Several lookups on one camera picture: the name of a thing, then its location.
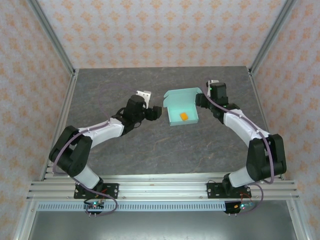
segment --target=patterned wall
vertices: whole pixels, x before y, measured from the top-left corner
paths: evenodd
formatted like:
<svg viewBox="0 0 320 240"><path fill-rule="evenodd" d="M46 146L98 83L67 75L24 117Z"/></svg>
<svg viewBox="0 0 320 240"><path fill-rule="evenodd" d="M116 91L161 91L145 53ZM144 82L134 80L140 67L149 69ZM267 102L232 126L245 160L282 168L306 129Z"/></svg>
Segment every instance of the patterned wall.
<svg viewBox="0 0 320 240"><path fill-rule="evenodd" d="M297 1L254 79L270 130L285 141L286 176L297 180L319 237L320 1Z"/></svg>
<svg viewBox="0 0 320 240"><path fill-rule="evenodd" d="M250 66L285 0L39 0L75 68Z"/></svg>
<svg viewBox="0 0 320 240"><path fill-rule="evenodd" d="M27 1L0 1L1 240L40 177L69 78Z"/></svg>

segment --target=light blue container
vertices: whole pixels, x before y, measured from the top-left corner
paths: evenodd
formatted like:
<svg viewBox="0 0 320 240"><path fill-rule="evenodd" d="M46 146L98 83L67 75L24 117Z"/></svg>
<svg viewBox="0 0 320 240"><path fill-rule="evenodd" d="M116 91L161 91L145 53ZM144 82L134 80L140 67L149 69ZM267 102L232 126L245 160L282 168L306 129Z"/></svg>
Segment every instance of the light blue container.
<svg viewBox="0 0 320 240"><path fill-rule="evenodd" d="M196 95L200 93L202 91L198 87L170 90L165 93L163 107L168 110L170 126L198 123ZM182 113L187 114L188 120L181 119Z"/></svg>

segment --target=robotic arm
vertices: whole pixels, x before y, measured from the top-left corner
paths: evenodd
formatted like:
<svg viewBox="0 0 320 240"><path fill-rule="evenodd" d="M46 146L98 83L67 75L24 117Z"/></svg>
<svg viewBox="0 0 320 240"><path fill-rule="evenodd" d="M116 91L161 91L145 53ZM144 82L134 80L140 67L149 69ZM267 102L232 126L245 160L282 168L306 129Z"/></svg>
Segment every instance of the robotic arm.
<svg viewBox="0 0 320 240"><path fill-rule="evenodd" d="M109 121L79 129L67 126L51 150L49 159L55 162L66 143L73 136L83 132L65 149L57 166L88 189L100 193L104 189L104 182L87 165L90 150L104 141L127 134L136 128L137 124L141 124L144 119L157 120L162 114L162 108L160 106L149 108L150 97L151 92L137 91L128 100L126 107L121 108ZM77 189L77 191L85 193L83 197L85 199L89 199L92 195L85 189Z"/></svg>
<svg viewBox="0 0 320 240"><path fill-rule="evenodd" d="M234 103L229 103L225 83L209 80L207 87L207 96L204 93L198 93L195 104L198 107L210 109L213 116L232 129L248 147L246 166L225 175L223 178L222 187L226 196L229 198L235 196L235 193L239 192L239 188L271 177L271 171L274 172L274 175L284 174L287 166L282 137L278 134L272 135L254 123L249 124L240 108ZM273 169L261 135L269 145Z"/></svg>

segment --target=metal bracket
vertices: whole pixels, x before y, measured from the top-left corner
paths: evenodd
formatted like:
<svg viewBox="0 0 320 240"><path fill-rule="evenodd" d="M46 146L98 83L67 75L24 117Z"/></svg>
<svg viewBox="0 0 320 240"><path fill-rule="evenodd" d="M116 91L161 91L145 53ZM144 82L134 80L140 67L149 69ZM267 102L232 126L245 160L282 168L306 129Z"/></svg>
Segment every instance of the metal bracket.
<svg viewBox="0 0 320 240"><path fill-rule="evenodd" d="M113 197L114 199L118 198L119 184L118 183L104 183L102 189L105 190L104 194ZM74 190L74 199L102 199L104 196L94 194L80 185L75 185Z"/></svg>
<svg viewBox="0 0 320 240"><path fill-rule="evenodd" d="M237 187L232 191L229 195L227 195L226 190L224 189L222 183L212 183L208 182L206 184L206 193L208 195L208 199L247 199L248 196L242 194L245 193L251 196L251 189L250 187Z"/></svg>

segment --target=orange object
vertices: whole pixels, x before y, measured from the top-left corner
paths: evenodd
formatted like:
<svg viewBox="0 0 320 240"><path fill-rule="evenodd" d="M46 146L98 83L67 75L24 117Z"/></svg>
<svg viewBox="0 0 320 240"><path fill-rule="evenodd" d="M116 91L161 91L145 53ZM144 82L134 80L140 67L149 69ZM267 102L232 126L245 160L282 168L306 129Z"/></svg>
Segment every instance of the orange object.
<svg viewBox="0 0 320 240"><path fill-rule="evenodd" d="M188 120L188 115L185 112L180 113L180 117L181 117L182 121L187 121Z"/></svg>

